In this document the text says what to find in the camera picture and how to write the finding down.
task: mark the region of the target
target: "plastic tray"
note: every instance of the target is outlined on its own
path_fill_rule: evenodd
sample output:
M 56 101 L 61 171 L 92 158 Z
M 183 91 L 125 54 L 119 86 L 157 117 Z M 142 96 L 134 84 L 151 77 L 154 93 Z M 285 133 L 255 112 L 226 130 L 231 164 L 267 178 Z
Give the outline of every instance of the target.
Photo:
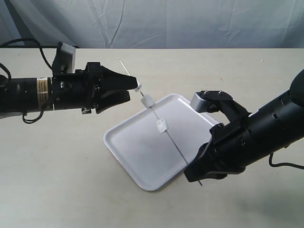
M 199 147 L 210 140 L 209 129 L 218 123 L 208 114 L 199 114 L 190 101 L 171 94 L 156 102 L 154 111 L 164 118 L 168 132 L 191 162 Z M 104 143 L 144 190 L 157 190 L 186 166 L 178 150 L 166 133 L 159 133 L 157 118 L 151 109 L 144 109 L 123 121 L 104 135 Z

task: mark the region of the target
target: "table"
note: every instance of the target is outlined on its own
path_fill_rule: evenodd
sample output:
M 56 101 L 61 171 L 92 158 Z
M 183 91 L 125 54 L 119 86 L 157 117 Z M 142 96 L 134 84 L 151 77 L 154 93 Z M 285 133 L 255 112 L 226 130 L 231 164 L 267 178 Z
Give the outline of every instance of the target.
M 55 50 L 45 53 L 52 61 Z M 289 88 L 303 57 L 303 49 L 77 49 L 75 69 L 97 61 L 125 73 L 121 59 L 155 100 L 223 90 L 254 112 Z M 51 76 L 37 49 L 0 49 L 0 62 L 13 77 Z M 140 189 L 103 143 L 109 128 L 143 109 L 139 100 L 131 91 L 130 102 L 99 115 L 66 110 L 31 125 L 20 116 L 0 120 L 0 226 L 303 226 L 304 172 L 271 168 L 267 158 L 203 187 L 179 175 L 157 192 Z M 276 152 L 274 162 L 304 164 L 303 147 L 300 140 Z

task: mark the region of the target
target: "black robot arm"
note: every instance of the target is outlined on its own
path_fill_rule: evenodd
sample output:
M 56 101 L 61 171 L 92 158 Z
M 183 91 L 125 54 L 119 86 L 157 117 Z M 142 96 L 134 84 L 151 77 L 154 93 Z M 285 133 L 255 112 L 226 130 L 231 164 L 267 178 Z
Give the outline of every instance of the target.
M 304 137 L 303 87 L 304 70 L 288 91 L 253 114 L 222 91 L 195 93 L 190 104 L 195 111 L 221 111 L 230 123 L 220 123 L 210 129 L 210 142 L 200 147 L 196 158 L 184 171 L 187 180 L 220 180 L 228 174 L 242 173 L 246 166 L 268 155 L 271 155 L 271 164 L 275 151 Z
M 88 114 L 95 109 L 99 114 L 130 100 L 128 90 L 137 87 L 135 77 L 111 71 L 99 62 L 88 62 L 84 70 L 73 72 L 74 59 L 75 48 L 59 43 L 51 67 L 52 77 L 0 76 L 0 113 L 21 113 L 23 121 L 31 124 L 40 119 L 44 111 L 81 109 L 82 114 Z M 40 115 L 27 120 L 25 116 L 30 112 L 40 112 Z

